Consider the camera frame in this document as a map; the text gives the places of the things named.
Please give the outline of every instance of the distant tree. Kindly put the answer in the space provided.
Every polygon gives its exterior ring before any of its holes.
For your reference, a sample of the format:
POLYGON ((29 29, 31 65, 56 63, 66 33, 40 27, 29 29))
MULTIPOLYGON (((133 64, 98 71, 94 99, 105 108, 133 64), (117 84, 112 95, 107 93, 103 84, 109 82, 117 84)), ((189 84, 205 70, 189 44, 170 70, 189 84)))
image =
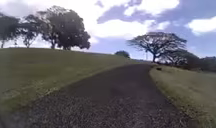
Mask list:
POLYGON ((51 48, 56 46, 64 50, 71 47, 89 48, 89 34, 85 31, 83 19, 73 10, 53 6, 46 11, 39 11, 33 17, 40 22, 42 38, 51 43, 51 48))
POLYGON ((149 32, 129 40, 130 46, 136 46, 140 50, 150 52, 153 55, 153 62, 160 58, 166 51, 184 49, 186 40, 173 33, 149 32))
POLYGON ((123 56, 123 57, 126 57, 126 58, 130 58, 129 53, 126 52, 126 51, 118 51, 118 52, 115 53, 115 55, 123 56))
POLYGON ((36 37, 41 33, 41 22, 36 20, 34 15, 28 15, 25 21, 19 25, 19 35, 23 38, 23 43, 29 48, 36 37))
POLYGON ((177 49, 174 51, 167 51, 161 56, 161 60, 169 62, 171 65, 185 69, 199 68, 199 57, 184 49, 177 49))
POLYGON ((5 42, 17 38, 19 21, 18 18, 0 13, 1 48, 4 47, 5 42))
POLYGON ((200 59, 201 69, 203 71, 216 71, 216 57, 205 57, 200 59))

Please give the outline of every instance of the sky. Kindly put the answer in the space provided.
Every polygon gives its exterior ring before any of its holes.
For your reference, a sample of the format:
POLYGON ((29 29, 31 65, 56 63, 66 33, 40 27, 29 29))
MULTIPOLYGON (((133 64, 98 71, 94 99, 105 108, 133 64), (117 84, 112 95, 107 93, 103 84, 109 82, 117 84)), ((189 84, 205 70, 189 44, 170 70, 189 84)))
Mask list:
MULTIPOLYGON (((216 56, 216 0, 0 0, 0 11, 23 17, 53 5, 72 9, 84 19, 91 35, 91 47, 84 52, 125 50, 132 58, 146 59, 143 51, 130 47, 126 40, 163 31, 188 40, 187 49, 199 57, 216 56)), ((49 46, 40 38, 32 45, 49 46)))

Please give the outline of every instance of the paved path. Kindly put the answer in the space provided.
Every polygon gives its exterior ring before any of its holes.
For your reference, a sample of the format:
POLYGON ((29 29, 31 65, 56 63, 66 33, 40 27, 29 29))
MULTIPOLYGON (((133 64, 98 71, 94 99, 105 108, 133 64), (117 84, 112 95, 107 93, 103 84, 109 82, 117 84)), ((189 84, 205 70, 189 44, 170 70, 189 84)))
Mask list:
POLYGON ((51 93, 14 113, 16 127, 192 127, 190 118, 154 86, 149 69, 146 65, 116 68, 51 93))

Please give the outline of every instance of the shrub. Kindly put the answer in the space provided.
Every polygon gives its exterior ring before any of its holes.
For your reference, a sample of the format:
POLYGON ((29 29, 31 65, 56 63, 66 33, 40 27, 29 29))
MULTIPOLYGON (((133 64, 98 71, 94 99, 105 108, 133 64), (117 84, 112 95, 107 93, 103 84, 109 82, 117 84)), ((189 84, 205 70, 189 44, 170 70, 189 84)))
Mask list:
POLYGON ((117 52, 115 53, 115 55, 123 56, 123 57, 126 57, 126 58, 130 58, 129 53, 126 52, 126 51, 117 51, 117 52))

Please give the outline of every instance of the hillside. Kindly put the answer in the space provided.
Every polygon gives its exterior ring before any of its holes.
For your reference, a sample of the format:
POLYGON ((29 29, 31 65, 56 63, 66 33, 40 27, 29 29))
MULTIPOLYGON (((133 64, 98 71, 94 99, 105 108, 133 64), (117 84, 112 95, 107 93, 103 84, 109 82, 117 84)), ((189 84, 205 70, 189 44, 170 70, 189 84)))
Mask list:
POLYGON ((216 74, 171 67, 150 72, 159 89, 201 128, 216 128, 216 74))
POLYGON ((0 50, 0 107, 12 111, 96 73, 140 63, 114 55, 50 49, 0 50))

